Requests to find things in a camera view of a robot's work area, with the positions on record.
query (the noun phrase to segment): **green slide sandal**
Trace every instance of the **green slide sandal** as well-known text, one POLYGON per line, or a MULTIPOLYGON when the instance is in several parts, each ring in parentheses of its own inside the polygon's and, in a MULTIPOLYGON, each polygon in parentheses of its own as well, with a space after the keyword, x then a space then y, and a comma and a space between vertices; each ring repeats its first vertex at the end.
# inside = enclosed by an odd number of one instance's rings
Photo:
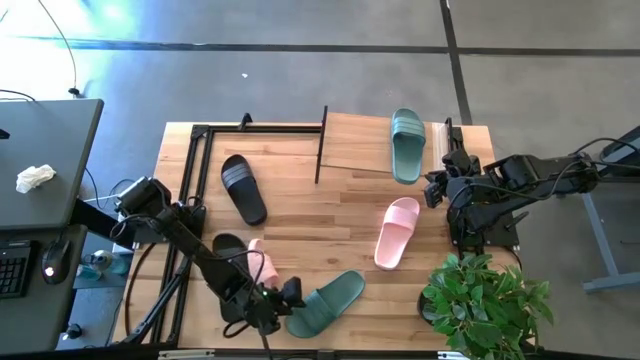
POLYGON ((345 271, 322 289, 314 290, 285 320, 289 334, 310 338, 320 334, 338 318, 364 290, 364 278, 357 271, 345 271))
POLYGON ((391 169, 393 178, 405 185, 420 177, 424 123, 413 110, 398 109, 391 117, 391 169))

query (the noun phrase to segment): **computer mouse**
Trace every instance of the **computer mouse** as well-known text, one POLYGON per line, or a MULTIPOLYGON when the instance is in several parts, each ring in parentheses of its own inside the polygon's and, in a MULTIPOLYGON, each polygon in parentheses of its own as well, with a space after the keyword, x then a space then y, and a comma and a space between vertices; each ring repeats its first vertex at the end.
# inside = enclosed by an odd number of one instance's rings
POLYGON ((42 277, 47 284, 60 284, 69 275, 71 242, 64 237, 50 242, 42 253, 42 277))

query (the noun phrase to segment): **wooden board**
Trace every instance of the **wooden board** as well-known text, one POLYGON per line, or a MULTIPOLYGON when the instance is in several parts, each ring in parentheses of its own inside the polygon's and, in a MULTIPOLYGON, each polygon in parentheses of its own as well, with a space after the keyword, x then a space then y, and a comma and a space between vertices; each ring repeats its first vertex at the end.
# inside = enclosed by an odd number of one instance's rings
MULTIPOLYGON (((191 124, 167 124, 160 149, 155 175, 174 198, 180 188, 190 132, 191 124)), ((355 269, 365 277, 362 296, 330 328, 315 338, 298 339, 287 333, 283 323, 283 329, 269 336, 272 348, 446 349, 445 337, 436 334, 418 316, 416 301, 430 272, 444 261, 448 252, 455 252, 449 244, 444 221, 447 204, 438 209, 423 206, 416 233, 398 268, 378 269, 373 252, 387 206, 402 196, 424 204, 422 190, 426 180, 406 186, 396 183, 387 173, 323 166, 320 182, 315 185, 318 137, 216 134, 207 179, 208 211, 203 242, 211 246, 213 237, 221 232, 234 233, 247 242, 254 237, 264 238, 265 250, 280 273, 281 283, 299 276, 305 296, 345 270, 355 269), (246 225, 222 187, 220 169, 223 161, 233 154, 245 156, 257 178, 269 211, 262 226, 246 225)), ((202 156, 202 149, 199 150, 196 168, 202 156)), ((130 304, 132 326, 142 319, 157 297, 166 251, 165 245, 156 246, 141 267, 130 304)), ((506 251, 487 251, 495 254, 496 265, 515 264, 506 251)), ((136 253, 134 262, 140 253, 136 253)), ((171 306, 166 323, 171 320, 172 309, 171 306)), ((123 313, 118 318, 116 340, 124 337, 123 313)), ((218 299, 194 268, 180 347, 262 348, 254 329, 234 339, 224 339, 225 325, 218 299)))
MULTIPOLYGON (((482 166, 495 161, 489 129, 462 126, 467 153, 482 166)), ((391 173, 391 119, 377 116, 329 113, 325 130, 322 165, 391 173)), ((425 122, 427 142, 422 154, 422 173, 442 168, 446 154, 444 124, 425 122)))

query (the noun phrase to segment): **black slide sandal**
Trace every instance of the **black slide sandal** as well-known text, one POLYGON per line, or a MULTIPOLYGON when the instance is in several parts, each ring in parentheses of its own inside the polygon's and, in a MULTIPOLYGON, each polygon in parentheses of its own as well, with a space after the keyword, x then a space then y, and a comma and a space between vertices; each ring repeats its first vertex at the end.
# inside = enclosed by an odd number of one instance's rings
POLYGON ((222 184, 244 222, 260 225, 267 219, 267 208, 258 184, 247 159, 242 155, 232 155, 222 164, 222 184))
MULTIPOLYGON (((247 251, 247 246, 240 238, 233 234, 219 234, 211 243, 211 250, 221 257, 233 256, 237 253, 247 251)), ((232 260, 235 264, 243 268, 247 274, 249 273, 249 260, 247 255, 240 255, 232 260)), ((222 319, 228 323, 242 320, 244 317, 239 314, 234 305, 225 304, 220 300, 220 314, 222 319)))

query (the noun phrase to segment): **keyboard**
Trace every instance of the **keyboard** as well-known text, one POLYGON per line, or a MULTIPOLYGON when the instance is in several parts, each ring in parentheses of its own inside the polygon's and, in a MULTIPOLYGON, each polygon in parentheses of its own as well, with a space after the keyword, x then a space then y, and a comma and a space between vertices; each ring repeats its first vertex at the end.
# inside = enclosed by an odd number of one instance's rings
POLYGON ((25 295, 31 245, 30 240, 0 241, 0 299, 25 295))

